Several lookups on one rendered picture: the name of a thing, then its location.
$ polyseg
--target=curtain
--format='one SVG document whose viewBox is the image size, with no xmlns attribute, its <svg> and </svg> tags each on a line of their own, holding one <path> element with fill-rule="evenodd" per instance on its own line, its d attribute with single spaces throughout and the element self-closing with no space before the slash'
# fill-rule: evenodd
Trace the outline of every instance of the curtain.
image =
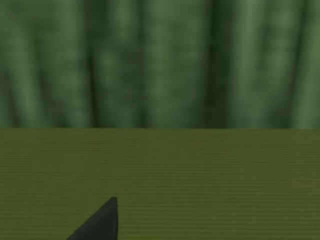
<svg viewBox="0 0 320 240">
<path fill-rule="evenodd" d="M 0 127 L 320 127 L 319 0 L 3 0 Z"/>
</svg>

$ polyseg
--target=grass field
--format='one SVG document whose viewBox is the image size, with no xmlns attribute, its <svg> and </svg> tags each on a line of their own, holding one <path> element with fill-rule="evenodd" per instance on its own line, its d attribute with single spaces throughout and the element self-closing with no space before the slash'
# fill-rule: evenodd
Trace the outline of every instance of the grass field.
<svg viewBox="0 0 320 240">
<path fill-rule="evenodd" d="M 320 239 L 317 133 L 0 133 L 1 240 L 64 240 L 112 196 L 119 240 Z"/>
</svg>

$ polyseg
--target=green floor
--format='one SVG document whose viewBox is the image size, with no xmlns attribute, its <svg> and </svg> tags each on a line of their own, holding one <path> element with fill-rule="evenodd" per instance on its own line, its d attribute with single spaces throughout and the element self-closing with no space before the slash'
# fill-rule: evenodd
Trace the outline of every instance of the green floor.
<svg viewBox="0 0 320 240">
<path fill-rule="evenodd" d="M 320 239 L 317 133 L 0 134 L 0 240 L 64 240 L 111 196 L 119 240 Z"/>
</svg>

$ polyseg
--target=blurry green background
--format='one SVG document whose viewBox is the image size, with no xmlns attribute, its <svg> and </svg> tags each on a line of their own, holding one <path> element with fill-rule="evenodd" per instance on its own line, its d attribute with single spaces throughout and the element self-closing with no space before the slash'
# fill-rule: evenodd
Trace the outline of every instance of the blurry green background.
<svg viewBox="0 0 320 240">
<path fill-rule="evenodd" d="M 319 0 L 2 0 L 0 127 L 318 128 Z"/>
<path fill-rule="evenodd" d="M 65 240 L 111 196 L 118 197 L 118 240 L 320 238 L 319 133 L 0 135 L 1 240 Z"/>
</svg>

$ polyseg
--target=black pointed object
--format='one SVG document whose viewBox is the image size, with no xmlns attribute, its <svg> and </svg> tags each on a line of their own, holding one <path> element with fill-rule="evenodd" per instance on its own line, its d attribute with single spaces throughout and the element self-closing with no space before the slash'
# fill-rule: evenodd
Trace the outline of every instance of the black pointed object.
<svg viewBox="0 0 320 240">
<path fill-rule="evenodd" d="M 117 240 L 117 198 L 110 198 L 66 240 Z"/>
</svg>

